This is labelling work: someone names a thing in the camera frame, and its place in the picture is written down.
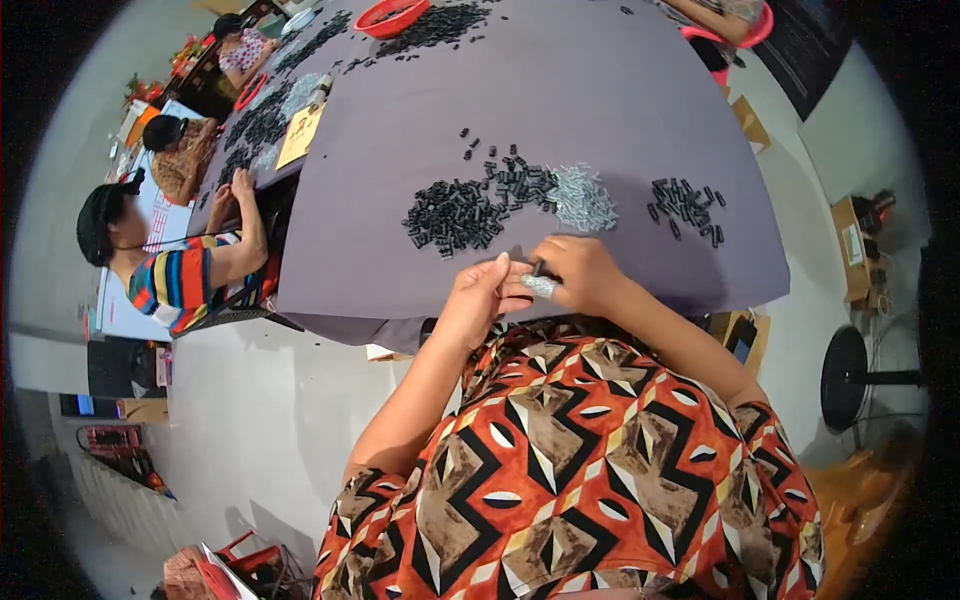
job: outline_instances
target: tiled floor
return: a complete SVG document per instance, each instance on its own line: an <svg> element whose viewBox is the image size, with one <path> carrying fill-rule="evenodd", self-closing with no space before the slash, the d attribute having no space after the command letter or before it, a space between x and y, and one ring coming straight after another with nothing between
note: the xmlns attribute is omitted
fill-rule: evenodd
<svg viewBox="0 0 960 600"><path fill-rule="evenodd" d="M826 433L819 405L823 352L849 321L839 249L797 114L760 61L744 59L731 98L745 94L774 139L757 159L792 276L790 295L761 308L772 326L760 382L794 450L819 463L850 450ZM351 445L405 367L267 322L177 342L170 425L151 427L148 443L198 540L222 545L252 525L310 565Z"/></svg>

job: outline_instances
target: orange patterned shirt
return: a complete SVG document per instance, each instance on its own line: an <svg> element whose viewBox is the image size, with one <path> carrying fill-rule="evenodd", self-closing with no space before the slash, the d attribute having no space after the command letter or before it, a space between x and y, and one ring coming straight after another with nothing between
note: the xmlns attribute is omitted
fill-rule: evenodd
<svg viewBox="0 0 960 600"><path fill-rule="evenodd" d="M811 598L820 514L777 416L640 348L576 316L488 341L413 474L338 496L314 598Z"/></svg>

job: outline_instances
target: yellow paper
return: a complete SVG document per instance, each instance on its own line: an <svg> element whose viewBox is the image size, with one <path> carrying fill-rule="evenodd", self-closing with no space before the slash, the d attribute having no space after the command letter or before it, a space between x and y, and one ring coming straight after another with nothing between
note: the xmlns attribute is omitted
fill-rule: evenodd
<svg viewBox="0 0 960 600"><path fill-rule="evenodd" d="M317 124L320 123L320 115L324 113L325 106L326 102L319 107L310 105L290 119L280 156L276 160L277 169L310 151L310 142L313 141L313 134L317 132Z"/></svg>

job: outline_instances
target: red plastic basket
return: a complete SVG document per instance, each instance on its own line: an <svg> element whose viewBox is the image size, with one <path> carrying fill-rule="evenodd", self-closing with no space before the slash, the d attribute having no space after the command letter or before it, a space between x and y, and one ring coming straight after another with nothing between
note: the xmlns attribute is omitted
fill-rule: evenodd
<svg viewBox="0 0 960 600"><path fill-rule="evenodd" d="M390 39L413 25L428 8L430 8L430 0L383 0L361 14L353 24L353 29L377 39ZM383 18L384 15L402 9L406 10L377 23L377 19Z"/></svg>
<svg viewBox="0 0 960 600"><path fill-rule="evenodd" d="M250 103L250 100L260 91L260 88L263 87L264 83L267 82L267 74L260 73L255 76L253 79L249 80L244 86L243 91L240 92L240 95L237 96L236 103L233 104L234 110L243 110Z"/></svg>

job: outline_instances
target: hair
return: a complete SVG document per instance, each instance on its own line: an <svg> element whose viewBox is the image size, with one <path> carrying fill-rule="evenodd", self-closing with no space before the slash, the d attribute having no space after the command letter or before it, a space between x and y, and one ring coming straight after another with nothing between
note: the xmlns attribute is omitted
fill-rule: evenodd
<svg viewBox="0 0 960 600"><path fill-rule="evenodd" d="M213 37L217 41L223 41L224 37L239 34L241 31L243 31L243 17L233 12L221 16L213 24Z"/></svg>
<svg viewBox="0 0 960 600"><path fill-rule="evenodd" d="M125 197L139 193L139 187L136 179L129 183L105 183L87 196L77 216L77 244L86 262L94 267L106 267L113 259L116 249L110 240L109 226L124 217Z"/></svg>
<svg viewBox="0 0 960 600"><path fill-rule="evenodd" d="M151 152L163 152L180 139L182 120L169 114L159 114L143 127L143 147Z"/></svg>
<svg viewBox="0 0 960 600"><path fill-rule="evenodd" d="M150 600L167 600L167 590L163 582L157 584L156 588L150 592Z"/></svg>

